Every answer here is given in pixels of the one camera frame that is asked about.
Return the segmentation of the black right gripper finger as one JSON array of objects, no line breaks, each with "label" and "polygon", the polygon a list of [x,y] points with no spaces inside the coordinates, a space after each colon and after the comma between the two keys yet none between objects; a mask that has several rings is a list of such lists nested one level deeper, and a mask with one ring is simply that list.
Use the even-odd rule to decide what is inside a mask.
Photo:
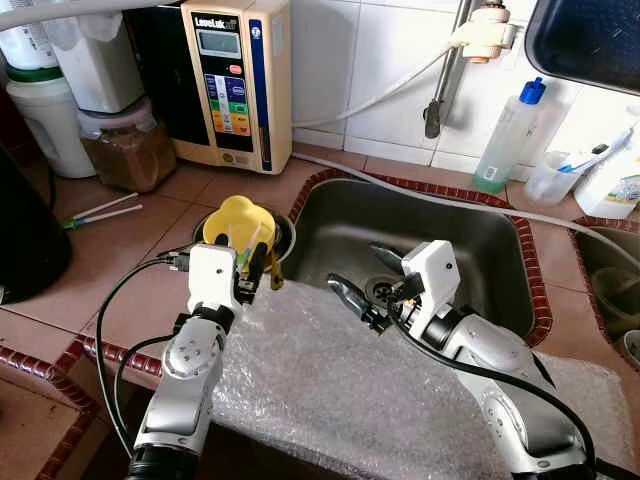
[{"label": "black right gripper finger", "polygon": [[392,270],[394,274],[399,276],[407,276],[403,266],[403,255],[396,248],[381,242],[370,242],[369,248],[375,259],[385,268]]},{"label": "black right gripper finger", "polygon": [[343,305],[356,314],[361,323],[380,323],[380,314],[372,307],[366,294],[351,280],[342,275],[329,273],[325,279],[326,285],[337,294]]}]

